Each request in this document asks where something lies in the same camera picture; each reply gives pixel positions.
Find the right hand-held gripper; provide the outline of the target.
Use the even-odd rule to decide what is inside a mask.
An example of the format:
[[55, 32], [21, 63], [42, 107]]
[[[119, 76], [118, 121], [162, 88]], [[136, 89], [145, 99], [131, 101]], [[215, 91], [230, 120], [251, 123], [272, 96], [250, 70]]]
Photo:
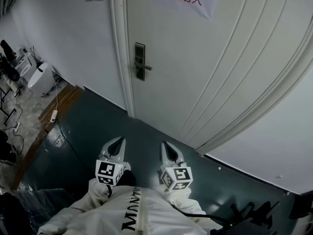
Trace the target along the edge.
[[185, 190], [191, 185], [193, 182], [191, 167], [184, 162], [182, 152], [168, 141], [161, 144], [161, 161], [163, 165], [179, 163], [161, 167], [160, 180], [167, 191]]

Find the brown wooden floor step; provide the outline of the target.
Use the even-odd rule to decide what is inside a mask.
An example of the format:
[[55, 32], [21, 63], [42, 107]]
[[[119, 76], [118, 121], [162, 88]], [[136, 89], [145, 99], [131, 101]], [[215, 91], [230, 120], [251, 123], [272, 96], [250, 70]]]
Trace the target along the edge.
[[25, 174], [32, 160], [35, 158], [37, 149], [39, 148], [47, 134], [52, 130], [54, 124], [48, 123], [48, 120], [50, 120], [53, 109], [57, 108], [57, 117], [61, 118], [74, 104], [74, 102], [76, 102], [80, 98], [82, 93], [83, 89], [81, 89], [80, 87], [66, 85], [43, 110], [41, 115], [38, 117], [39, 123], [41, 124], [39, 128], [40, 131], [26, 154], [23, 155], [22, 160], [18, 163], [13, 183], [9, 186], [10, 190], [16, 190], [18, 188], [23, 175]]

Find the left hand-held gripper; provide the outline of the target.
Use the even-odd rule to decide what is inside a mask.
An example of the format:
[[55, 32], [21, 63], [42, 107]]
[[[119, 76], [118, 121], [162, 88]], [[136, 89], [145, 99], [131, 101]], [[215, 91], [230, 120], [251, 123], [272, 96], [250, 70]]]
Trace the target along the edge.
[[122, 137], [103, 145], [95, 166], [95, 178], [99, 183], [116, 186], [124, 171], [131, 171], [130, 164], [124, 161], [125, 148], [126, 139]]

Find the white oval appliance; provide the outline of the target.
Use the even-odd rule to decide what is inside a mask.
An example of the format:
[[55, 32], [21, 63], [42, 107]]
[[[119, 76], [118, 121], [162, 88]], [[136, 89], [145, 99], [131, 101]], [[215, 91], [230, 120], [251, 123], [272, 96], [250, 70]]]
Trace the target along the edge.
[[45, 96], [55, 86], [55, 79], [51, 66], [48, 63], [41, 64], [28, 82], [28, 88], [36, 96]]

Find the person's white jacket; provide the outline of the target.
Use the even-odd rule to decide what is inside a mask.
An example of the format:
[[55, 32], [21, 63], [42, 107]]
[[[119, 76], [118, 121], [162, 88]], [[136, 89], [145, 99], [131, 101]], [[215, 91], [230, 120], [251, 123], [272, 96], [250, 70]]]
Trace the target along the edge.
[[158, 192], [140, 187], [116, 187], [101, 206], [83, 213], [64, 235], [210, 235]]

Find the white boxy machine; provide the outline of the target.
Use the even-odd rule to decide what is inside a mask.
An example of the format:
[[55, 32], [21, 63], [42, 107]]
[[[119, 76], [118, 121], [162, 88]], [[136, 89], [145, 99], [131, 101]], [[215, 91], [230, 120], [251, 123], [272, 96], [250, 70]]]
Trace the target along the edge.
[[18, 64], [15, 69], [19, 72], [20, 77], [28, 82], [37, 69], [34, 56], [24, 46], [18, 46], [16, 60]]

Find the person's left forearm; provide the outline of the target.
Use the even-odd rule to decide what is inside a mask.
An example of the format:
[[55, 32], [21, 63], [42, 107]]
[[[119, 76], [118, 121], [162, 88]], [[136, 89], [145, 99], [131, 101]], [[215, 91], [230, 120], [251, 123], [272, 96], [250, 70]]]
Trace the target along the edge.
[[99, 183], [95, 178], [89, 181], [88, 192], [68, 208], [64, 208], [38, 229], [37, 235], [63, 235], [68, 225], [77, 216], [103, 205], [111, 195], [109, 186]]

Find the black metal stand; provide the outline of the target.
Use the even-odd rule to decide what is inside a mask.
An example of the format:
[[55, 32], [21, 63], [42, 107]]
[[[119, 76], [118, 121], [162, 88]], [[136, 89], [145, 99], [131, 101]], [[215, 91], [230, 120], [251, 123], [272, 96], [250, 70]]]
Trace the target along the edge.
[[13, 108], [11, 111], [9, 111], [9, 107], [7, 106], [7, 99], [8, 95], [12, 92], [12, 89], [9, 88], [7, 91], [5, 91], [1, 86], [0, 86], [0, 112], [4, 114], [4, 122], [3, 125], [7, 127], [8, 122], [12, 115], [16, 112], [16, 109]]

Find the dark metal lock plate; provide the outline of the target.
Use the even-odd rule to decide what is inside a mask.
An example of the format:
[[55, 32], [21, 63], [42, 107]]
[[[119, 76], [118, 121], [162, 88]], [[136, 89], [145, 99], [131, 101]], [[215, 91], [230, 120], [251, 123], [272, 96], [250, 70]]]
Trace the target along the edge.
[[135, 72], [136, 77], [142, 81], [145, 80], [145, 45], [135, 43]]

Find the black office chair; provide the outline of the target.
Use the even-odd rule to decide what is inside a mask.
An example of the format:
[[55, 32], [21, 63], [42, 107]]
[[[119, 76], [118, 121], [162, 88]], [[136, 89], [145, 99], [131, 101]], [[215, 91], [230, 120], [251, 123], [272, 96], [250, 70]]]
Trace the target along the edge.
[[249, 202], [246, 207], [240, 211], [236, 204], [232, 204], [231, 209], [234, 213], [233, 222], [237, 225], [240, 222], [251, 218], [252, 223], [270, 229], [272, 227], [271, 214], [279, 205], [280, 201], [276, 202], [273, 206], [270, 201], [267, 201], [258, 209], [255, 209], [255, 204], [253, 202]]

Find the person's right forearm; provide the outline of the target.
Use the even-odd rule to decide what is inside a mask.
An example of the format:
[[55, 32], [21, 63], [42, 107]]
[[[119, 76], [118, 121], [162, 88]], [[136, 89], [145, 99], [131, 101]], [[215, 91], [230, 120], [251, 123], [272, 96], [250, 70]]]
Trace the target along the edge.
[[[198, 215], [206, 215], [198, 201], [190, 199], [189, 196], [191, 194], [191, 189], [186, 188], [183, 190], [176, 191], [168, 191], [164, 192], [165, 199], [172, 205], [174, 205], [177, 209], [184, 213], [188, 214], [198, 214]], [[211, 230], [220, 230], [223, 228], [220, 224], [216, 223], [210, 218], [206, 217], [187, 217], [200, 226], [203, 230], [205, 230], [208, 234], [210, 234]]]

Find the black plastic-covered furniture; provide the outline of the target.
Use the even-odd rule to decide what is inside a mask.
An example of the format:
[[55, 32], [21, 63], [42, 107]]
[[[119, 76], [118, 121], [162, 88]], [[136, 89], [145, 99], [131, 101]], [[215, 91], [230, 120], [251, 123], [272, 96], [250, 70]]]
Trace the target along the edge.
[[43, 224], [83, 195], [79, 188], [11, 190], [0, 194], [0, 235], [36, 235]]

